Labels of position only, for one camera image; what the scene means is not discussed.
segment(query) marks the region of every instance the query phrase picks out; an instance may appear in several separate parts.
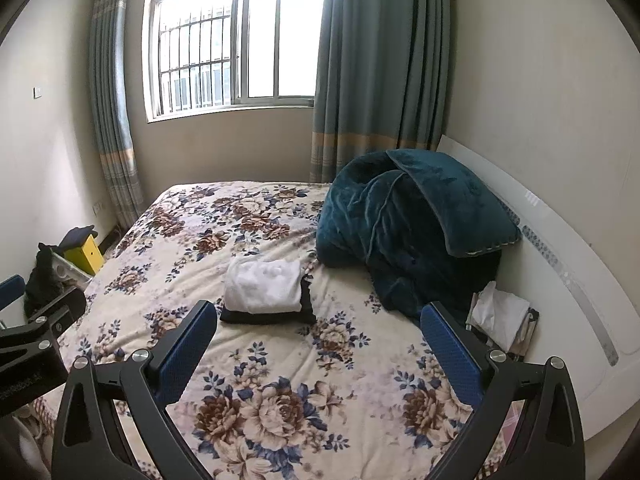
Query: wall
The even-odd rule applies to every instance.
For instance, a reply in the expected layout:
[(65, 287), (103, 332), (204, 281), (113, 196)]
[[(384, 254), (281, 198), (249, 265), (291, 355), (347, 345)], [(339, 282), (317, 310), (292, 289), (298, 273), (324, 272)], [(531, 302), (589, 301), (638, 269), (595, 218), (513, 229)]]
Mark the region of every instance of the wall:
[(640, 310), (640, 53), (625, 28), (605, 0), (454, 0), (454, 11), (447, 135), (547, 202)]
[[(93, 0), (31, 0), (0, 45), (0, 280), (27, 279), (38, 242), (57, 244), (88, 224), (103, 237), (115, 225), (87, 91), (92, 7)], [(20, 324), (21, 306), (0, 317)]]
[(147, 123), (143, 98), (145, 0), (127, 0), (127, 108), (148, 202), (174, 184), (309, 177), (311, 108), (228, 110)]

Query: silver screw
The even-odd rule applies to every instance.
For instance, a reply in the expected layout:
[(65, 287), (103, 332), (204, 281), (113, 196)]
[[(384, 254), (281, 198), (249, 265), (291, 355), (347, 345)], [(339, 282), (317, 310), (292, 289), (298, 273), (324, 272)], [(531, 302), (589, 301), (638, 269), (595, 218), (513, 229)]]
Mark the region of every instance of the silver screw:
[(78, 370), (81, 370), (82, 368), (84, 368), (88, 364), (89, 364), (89, 359), (87, 359), (86, 357), (79, 357), (74, 362), (74, 368), (77, 368)]
[(491, 350), (491, 352), (489, 352), (489, 359), (495, 363), (503, 363), (507, 360), (507, 354), (502, 350)]
[(564, 368), (564, 361), (561, 358), (553, 356), (549, 359), (549, 364), (552, 365), (553, 368), (557, 368), (558, 370), (562, 370)]
[(149, 350), (145, 350), (145, 349), (136, 350), (135, 352), (133, 352), (133, 354), (131, 354), (131, 358), (137, 363), (141, 361), (146, 361), (148, 357), (149, 357)]

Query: teal curtain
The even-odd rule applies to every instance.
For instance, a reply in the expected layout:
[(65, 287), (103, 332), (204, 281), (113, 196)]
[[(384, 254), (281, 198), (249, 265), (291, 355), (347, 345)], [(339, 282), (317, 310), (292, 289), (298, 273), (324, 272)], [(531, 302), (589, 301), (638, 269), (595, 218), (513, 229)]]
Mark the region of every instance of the teal curtain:
[(449, 0), (324, 0), (312, 182), (367, 152), (437, 147), (449, 29)]
[(89, 86), (100, 162), (121, 226), (144, 211), (124, 87), (127, 0), (95, 0), (89, 38)]

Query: white headboard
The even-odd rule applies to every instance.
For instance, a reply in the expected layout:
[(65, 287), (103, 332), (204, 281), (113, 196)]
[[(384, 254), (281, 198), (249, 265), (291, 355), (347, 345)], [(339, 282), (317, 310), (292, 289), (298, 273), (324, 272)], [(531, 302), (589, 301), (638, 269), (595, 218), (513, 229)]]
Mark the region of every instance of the white headboard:
[(472, 170), (513, 212), (523, 236), (502, 250), (498, 288), (540, 312), (527, 361), (564, 359), (584, 439), (591, 438), (640, 399), (640, 316), (597, 254), (542, 200), (449, 137), (438, 151)]

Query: floral bed sheet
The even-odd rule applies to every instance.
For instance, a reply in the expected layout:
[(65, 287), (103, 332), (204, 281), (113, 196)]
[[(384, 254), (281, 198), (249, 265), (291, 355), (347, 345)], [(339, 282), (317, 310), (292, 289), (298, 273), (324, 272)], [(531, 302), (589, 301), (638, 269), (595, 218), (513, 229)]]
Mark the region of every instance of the floral bed sheet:
[[(218, 329), (167, 412), (216, 480), (423, 479), (470, 415), (418, 328), (385, 311), (365, 269), (327, 269), (315, 230), (327, 185), (175, 186), (140, 217), (60, 338), (67, 367), (151, 348), (198, 300), (221, 308), (236, 254), (300, 259), (318, 322)], [(51, 428), (63, 387), (37, 400)], [(140, 467), (160, 478), (123, 401)], [(498, 437), (484, 472), (504, 453)]]

